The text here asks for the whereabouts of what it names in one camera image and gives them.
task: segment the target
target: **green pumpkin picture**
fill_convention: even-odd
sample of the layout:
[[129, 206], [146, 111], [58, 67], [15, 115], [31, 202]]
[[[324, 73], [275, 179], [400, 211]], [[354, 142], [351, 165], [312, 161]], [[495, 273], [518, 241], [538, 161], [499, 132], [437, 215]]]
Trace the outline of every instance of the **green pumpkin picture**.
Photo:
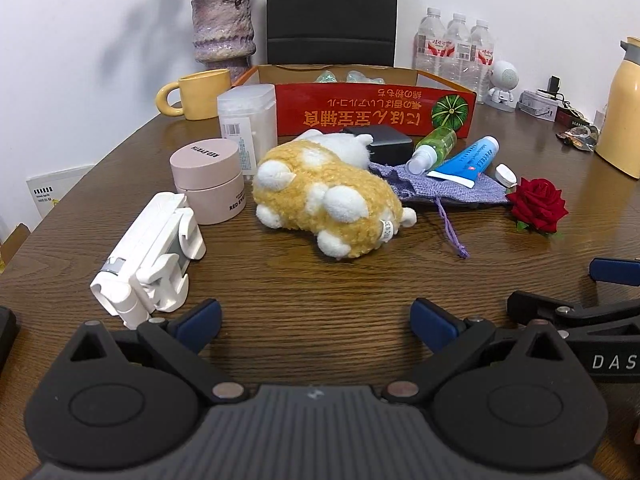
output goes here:
[[434, 128], [448, 126], [455, 131], [462, 128], [469, 114], [469, 105], [457, 94], [438, 99], [431, 109], [431, 124]]

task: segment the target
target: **kettle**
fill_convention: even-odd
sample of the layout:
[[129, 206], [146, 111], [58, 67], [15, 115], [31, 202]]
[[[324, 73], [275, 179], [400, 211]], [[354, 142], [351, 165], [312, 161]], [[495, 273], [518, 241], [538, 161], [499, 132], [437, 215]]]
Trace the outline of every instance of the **kettle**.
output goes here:
[[640, 40], [620, 41], [623, 59], [611, 83], [607, 116], [596, 153], [620, 171], [640, 178]]

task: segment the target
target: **blue tube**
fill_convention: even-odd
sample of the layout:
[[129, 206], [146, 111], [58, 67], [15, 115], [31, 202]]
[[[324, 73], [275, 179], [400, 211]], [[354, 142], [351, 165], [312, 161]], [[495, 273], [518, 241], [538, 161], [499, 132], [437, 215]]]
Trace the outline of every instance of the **blue tube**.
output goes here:
[[471, 189], [478, 175], [482, 173], [494, 159], [500, 145], [491, 136], [474, 142], [463, 152], [445, 160], [437, 171], [430, 171], [427, 176], [457, 182]]

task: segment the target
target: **vase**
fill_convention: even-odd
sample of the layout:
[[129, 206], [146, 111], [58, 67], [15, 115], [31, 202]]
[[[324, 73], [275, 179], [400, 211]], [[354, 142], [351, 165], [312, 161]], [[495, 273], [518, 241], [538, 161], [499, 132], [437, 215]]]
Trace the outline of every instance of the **vase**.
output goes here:
[[228, 68], [231, 82], [249, 68], [255, 53], [250, 0], [192, 0], [196, 61], [207, 70]]

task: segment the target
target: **gray ribbed panel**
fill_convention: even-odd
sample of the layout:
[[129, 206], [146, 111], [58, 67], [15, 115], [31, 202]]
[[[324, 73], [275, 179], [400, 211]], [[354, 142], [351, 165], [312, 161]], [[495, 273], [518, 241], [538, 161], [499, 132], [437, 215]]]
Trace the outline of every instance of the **gray ribbed panel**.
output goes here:
[[604, 480], [587, 466], [504, 473], [444, 446], [415, 408], [381, 402], [366, 386], [262, 386], [210, 410], [200, 429], [157, 462], [79, 473], [47, 464], [32, 480]]

